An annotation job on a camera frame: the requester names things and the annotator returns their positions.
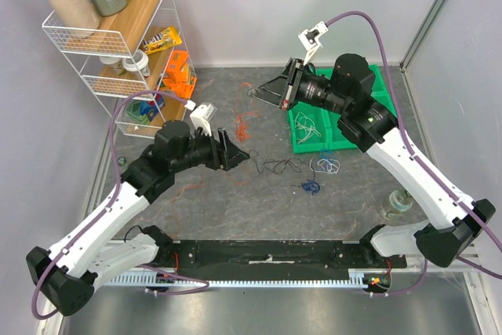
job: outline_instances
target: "wire shelf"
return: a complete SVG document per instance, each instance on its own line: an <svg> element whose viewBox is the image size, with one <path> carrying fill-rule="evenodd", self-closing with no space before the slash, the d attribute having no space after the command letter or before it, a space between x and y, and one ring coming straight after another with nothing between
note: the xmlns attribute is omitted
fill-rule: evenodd
<svg viewBox="0 0 502 335"><path fill-rule="evenodd" d="M111 66L103 65L98 60L99 56L132 58L141 41L153 37L167 27L175 27L183 42L171 49L149 55L148 66L151 74L146 78L140 72L115 72ZM100 96L125 98L144 90L159 90L162 75L173 51L187 50L174 0L129 0L128 5L119 13L102 17L97 29L65 27L56 13L52 12L43 22L42 29L108 114L111 113ZM195 77L190 59L188 63L192 76ZM135 97L135 100L153 101L149 111L156 108L158 114L148 121L143 115L137 117L136 110L132 110L134 113L130 114L135 118L133 119L123 108L116 124L125 135L153 138L166 120L184 117L184 106L175 100L165 98L164 107L159 107L159 103L151 94Z"/></svg>
<svg viewBox="0 0 502 335"><path fill-rule="evenodd" d="M83 75L89 88L98 96L127 97L128 95L149 90L146 82L137 80L125 80L120 78L105 78L101 76ZM144 94L137 98L151 100L151 95Z"/></svg>
<svg viewBox="0 0 502 335"><path fill-rule="evenodd" d="M162 128L164 122L172 119L181 120L185 115L186 109L184 104L168 97L164 97L164 101L165 105L163 108L148 124L142 124L136 119L130 118L127 114L127 105L120 110L115 123L125 135L153 139L155 133Z"/></svg>
<svg viewBox="0 0 502 335"><path fill-rule="evenodd" d="M52 12L42 28L62 53L127 57L134 52L163 0L129 0L119 13L102 17L97 29L65 27Z"/></svg>

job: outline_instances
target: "blue wire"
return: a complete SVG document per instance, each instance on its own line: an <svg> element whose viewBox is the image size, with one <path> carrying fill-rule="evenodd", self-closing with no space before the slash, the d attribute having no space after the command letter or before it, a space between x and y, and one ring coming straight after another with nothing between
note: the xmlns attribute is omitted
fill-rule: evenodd
<svg viewBox="0 0 502 335"><path fill-rule="evenodd" d="M306 192L310 192L312 195L321 191L321 186L314 180L307 180L307 182L303 182L301 187Z"/></svg>

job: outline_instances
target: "orange string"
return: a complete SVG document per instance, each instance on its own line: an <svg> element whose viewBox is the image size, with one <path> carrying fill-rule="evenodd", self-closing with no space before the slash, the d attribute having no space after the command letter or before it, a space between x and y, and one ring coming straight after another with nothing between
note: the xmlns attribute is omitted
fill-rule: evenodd
<svg viewBox="0 0 502 335"><path fill-rule="evenodd" d="M174 198L171 199L171 203L173 204L173 212L169 216L167 216L167 230L169 232L169 237L177 239L178 235L180 235L181 233L181 229L183 228L180 214L176 207L176 201L183 196L183 193L186 190L191 190L193 188L201 188L202 186L204 186L204 172L201 173L201 180L198 182L198 184L188 184L187 186L183 186L182 188L178 188L178 190L176 190ZM175 220L178 225L176 231L174 231L172 228L173 220Z"/></svg>
<svg viewBox="0 0 502 335"><path fill-rule="evenodd" d="M238 108L239 104L242 107L242 89L245 87L252 89L253 86L251 86L251 84L249 84L248 82L243 82L238 88L238 95L237 95L237 98L235 99L235 105L234 105L235 137L241 143L244 142L244 140L248 140L253 137L250 133L248 133L247 129L249 127L249 123L245 120L245 117L258 118L260 116L260 114L258 114L258 110L254 106L253 98L251 98L251 101L250 101L251 107L253 108L253 111L247 111L244 113L238 112L237 108Z"/></svg>

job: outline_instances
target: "green tray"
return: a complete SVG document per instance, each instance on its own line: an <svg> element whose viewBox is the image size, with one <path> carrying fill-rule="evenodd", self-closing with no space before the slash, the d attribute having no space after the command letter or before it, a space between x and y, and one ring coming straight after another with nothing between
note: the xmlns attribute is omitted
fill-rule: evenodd
<svg viewBox="0 0 502 335"><path fill-rule="evenodd" d="M322 109L303 102L299 102L293 109L288 111L289 124L291 125L291 144L294 153L317 152L327 148L329 141L332 139L331 126L326 122L322 112ZM314 121L315 129L319 131L321 136L314 134L303 143L298 144L298 141L305 137L305 131L295 127L295 119L299 113L304 113Z"/></svg>
<svg viewBox="0 0 502 335"><path fill-rule="evenodd" d="M395 115L394 105L392 104L391 97L385 87L380 69L376 64L369 66L369 69L375 74L375 82L373 83L371 96L390 109ZM331 68L322 68L318 69L317 73L318 75L325 75L327 78L331 78L332 71L333 69ZM301 140L305 136L303 130L295 129L295 117L299 112L304 113L307 117L314 121L315 128L322 134L321 137L314 135L303 143L298 144L298 140ZM297 106L288 111L289 124L291 125L291 142L293 145L293 152L307 153L319 152L322 149L336 151L341 149L357 148L355 144L351 143L345 139L344 136L342 136L341 131L336 126L339 118L340 116L338 114L300 102Z"/></svg>

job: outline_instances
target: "string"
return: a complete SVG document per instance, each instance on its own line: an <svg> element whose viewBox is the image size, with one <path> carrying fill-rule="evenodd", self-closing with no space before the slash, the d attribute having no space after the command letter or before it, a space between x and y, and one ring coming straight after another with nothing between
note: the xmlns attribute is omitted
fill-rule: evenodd
<svg viewBox="0 0 502 335"><path fill-rule="evenodd" d="M313 160L314 159L311 158L309 163L311 170L314 170L312 168ZM316 162L316 165L321 168L320 170L314 170L316 173L337 174L340 170L340 162L336 160L333 153L328 150L321 151L321 158Z"/></svg>
<svg viewBox="0 0 502 335"><path fill-rule="evenodd" d="M302 112L299 112L295 117L295 129L302 129L305 132L304 138L298 140L298 144L304 143L314 135L317 135L318 137L322 136L322 134L315 128L314 121Z"/></svg>
<svg viewBox="0 0 502 335"><path fill-rule="evenodd" d="M248 82L243 82L239 88L238 88L238 95L237 98L235 99L235 105L234 105L234 114L235 114L235 137L237 138L238 141L241 143L244 140L248 140L252 138L252 135L248 132L248 127L249 127L249 122L245 121L245 117L254 117L257 118L260 115L258 114L258 110L254 106L253 98L251 98L250 104L251 107L253 108L253 111L247 111L244 113L239 113L237 108L239 104L242 107L242 89L248 87L249 89L252 89L253 86L249 84Z"/></svg>
<svg viewBox="0 0 502 335"><path fill-rule="evenodd" d="M300 164L308 166L305 162L301 161L299 158L292 157L282 160L277 160L273 158L266 158L261 164L256 159L260 154L258 151L252 149L249 151L249 157L254 161L256 171L259 174L263 174L265 170L272 172L273 174L280 176L283 174L287 168L290 168L295 173L301 173ZM296 188L303 188L306 192L311 195L317 194L321 191L321 185L315 181L315 171L311 168L314 176L311 180L307 180L300 184L300 186L293 184L292 186Z"/></svg>

